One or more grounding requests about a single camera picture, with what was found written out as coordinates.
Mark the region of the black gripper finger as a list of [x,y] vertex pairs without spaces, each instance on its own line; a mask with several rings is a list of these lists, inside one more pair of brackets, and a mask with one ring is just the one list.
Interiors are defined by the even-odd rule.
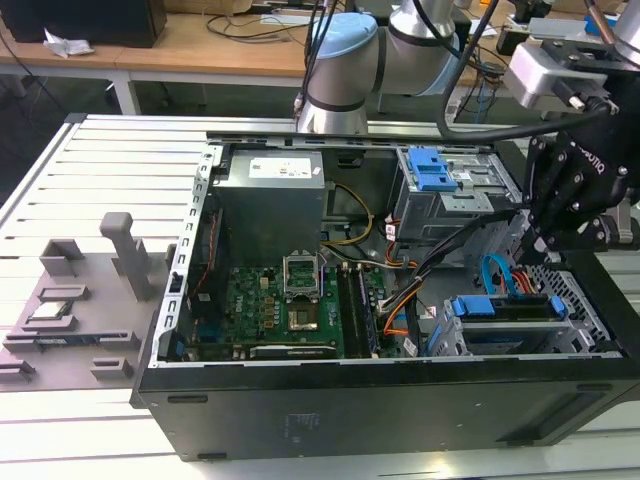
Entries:
[[567,208],[576,193],[574,175],[569,172],[572,139],[566,133],[554,138],[536,136],[529,142],[526,157],[524,204],[528,228],[520,241],[523,253],[537,251],[541,240],[550,251],[569,251],[576,246]]
[[603,250],[607,233],[601,216],[607,203],[553,200],[548,206],[550,250]]

